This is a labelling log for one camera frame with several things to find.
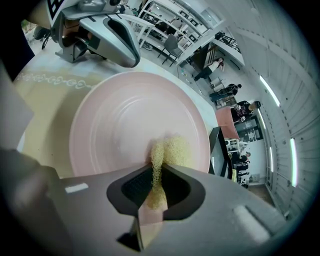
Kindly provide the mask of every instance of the white table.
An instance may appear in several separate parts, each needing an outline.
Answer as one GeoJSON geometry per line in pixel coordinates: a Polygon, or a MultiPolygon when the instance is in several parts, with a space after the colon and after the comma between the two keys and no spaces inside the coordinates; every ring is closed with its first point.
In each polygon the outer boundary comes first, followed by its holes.
{"type": "Polygon", "coordinates": [[[117,73],[144,71],[169,79],[196,105],[208,135],[218,126],[209,103],[176,76],[145,58],[134,68],[121,67],[93,54],[85,55],[85,61],[71,64],[54,54],[59,49],[50,41],[27,64],[14,84],[34,112],[25,130],[22,151],[42,165],[54,167],[60,177],[73,176],[69,160],[69,132],[78,106],[93,86],[117,73]]]}

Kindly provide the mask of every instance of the chair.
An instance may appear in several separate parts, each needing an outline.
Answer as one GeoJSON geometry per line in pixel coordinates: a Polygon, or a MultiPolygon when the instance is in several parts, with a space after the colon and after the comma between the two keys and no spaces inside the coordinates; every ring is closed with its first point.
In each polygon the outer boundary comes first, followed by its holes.
{"type": "Polygon", "coordinates": [[[167,61],[167,59],[170,57],[170,55],[175,56],[174,61],[171,63],[170,67],[172,66],[172,64],[176,61],[176,59],[180,56],[180,54],[182,53],[182,50],[180,50],[178,48],[178,41],[176,39],[176,37],[173,34],[170,34],[167,38],[167,40],[165,40],[164,42],[164,48],[162,50],[162,52],[160,52],[158,58],[160,57],[160,55],[164,52],[164,50],[167,50],[169,52],[169,55],[167,55],[166,59],[164,60],[164,62],[162,63],[162,65],[167,61]]]}

